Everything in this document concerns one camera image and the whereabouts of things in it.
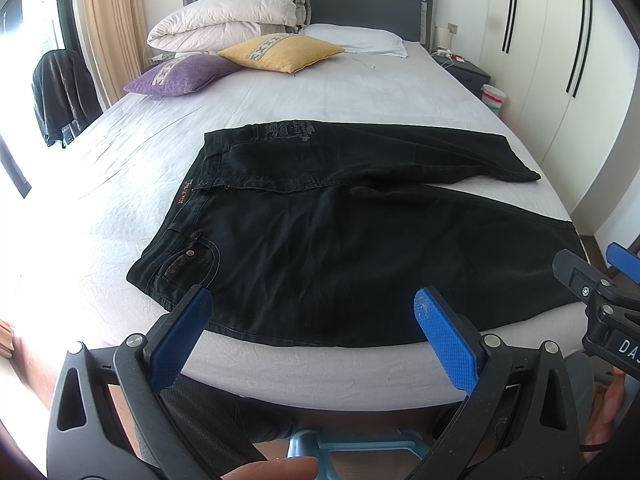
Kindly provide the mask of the person's right hand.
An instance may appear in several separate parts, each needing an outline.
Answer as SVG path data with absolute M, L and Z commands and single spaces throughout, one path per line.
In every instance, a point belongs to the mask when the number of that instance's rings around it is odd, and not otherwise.
M 593 386 L 593 399 L 584 445 L 588 448 L 604 445 L 613 434 L 613 422 L 625 399 L 626 374 L 613 368 L 613 380 L 606 386 L 597 382 Z

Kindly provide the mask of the person's left hand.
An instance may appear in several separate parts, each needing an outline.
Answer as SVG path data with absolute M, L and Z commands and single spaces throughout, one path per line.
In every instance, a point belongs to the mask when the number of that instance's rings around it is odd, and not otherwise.
M 314 480 L 319 463 L 314 457 L 258 460 L 224 474 L 222 480 Z

